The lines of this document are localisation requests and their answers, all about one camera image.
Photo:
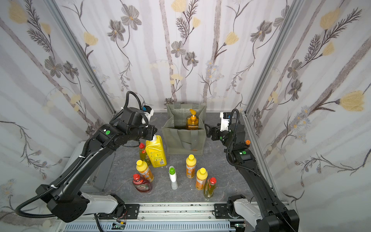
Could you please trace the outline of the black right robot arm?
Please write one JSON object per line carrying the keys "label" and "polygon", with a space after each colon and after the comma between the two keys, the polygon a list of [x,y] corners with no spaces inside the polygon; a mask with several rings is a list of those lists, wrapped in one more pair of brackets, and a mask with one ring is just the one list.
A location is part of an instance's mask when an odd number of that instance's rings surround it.
{"label": "black right robot arm", "polygon": [[245,140],[244,125],[237,109],[220,114],[221,123],[206,125],[207,137],[220,141],[228,164],[245,179],[257,205],[254,206],[242,195],[235,195],[227,202],[230,217],[242,217],[256,232],[297,232],[300,219],[295,210],[288,209],[260,171],[257,159]]}

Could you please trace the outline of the green fabric shopping bag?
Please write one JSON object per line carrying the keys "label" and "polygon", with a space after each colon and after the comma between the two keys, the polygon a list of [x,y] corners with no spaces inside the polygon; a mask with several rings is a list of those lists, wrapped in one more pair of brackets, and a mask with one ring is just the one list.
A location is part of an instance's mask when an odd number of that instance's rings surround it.
{"label": "green fabric shopping bag", "polygon": [[[198,129],[188,130],[187,119],[191,117],[190,110],[196,111],[199,120]],[[207,106],[204,103],[181,104],[173,103],[167,105],[168,120],[161,128],[167,152],[171,155],[202,155],[206,141],[206,119]]]}

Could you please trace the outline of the large yellow pump soap bottle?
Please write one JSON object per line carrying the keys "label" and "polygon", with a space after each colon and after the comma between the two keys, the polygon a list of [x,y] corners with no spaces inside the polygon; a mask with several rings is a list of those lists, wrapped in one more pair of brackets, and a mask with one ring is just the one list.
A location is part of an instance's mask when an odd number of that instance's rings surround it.
{"label": "large yellow pump soap bottle", "polygon": [[146,141],[146,152],[154,168],[167,165],[165,149],[160,135],[154,135],[152,140]]}

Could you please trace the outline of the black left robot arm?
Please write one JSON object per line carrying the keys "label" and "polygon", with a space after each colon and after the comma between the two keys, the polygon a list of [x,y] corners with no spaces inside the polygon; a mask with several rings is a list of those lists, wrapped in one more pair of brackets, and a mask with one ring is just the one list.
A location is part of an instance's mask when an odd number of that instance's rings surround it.
{"label": "black left robot arm", "polygon": [[81,154],[62,175],[49,185],[40,185],[35,197],[15,209],[18,216],[57,217],[68,223],[82,215],[119,218],[126,214],[125,203],[116,194],[91,195],[83,193],[81,187],[118,148],[129,141],[151,140],[157,132],[149,124],[153,109],[142,104],[138,108],[129,107],[130,96],[138,99],[133,91],[128,91],[124,107],[86,140]]}

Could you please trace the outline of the large orange pump soap bottle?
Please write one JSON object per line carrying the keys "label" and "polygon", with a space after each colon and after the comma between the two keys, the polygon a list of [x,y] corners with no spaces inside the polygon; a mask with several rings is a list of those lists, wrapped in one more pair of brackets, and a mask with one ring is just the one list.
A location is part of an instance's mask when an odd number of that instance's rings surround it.
{"label": "large orange pump soap bottle", "polygon": [[186,128],[188,130],[198,130],[199,129],[199,119],[197,118],[197,112],[193,109],[190,109],[191,116],[187,118]]}

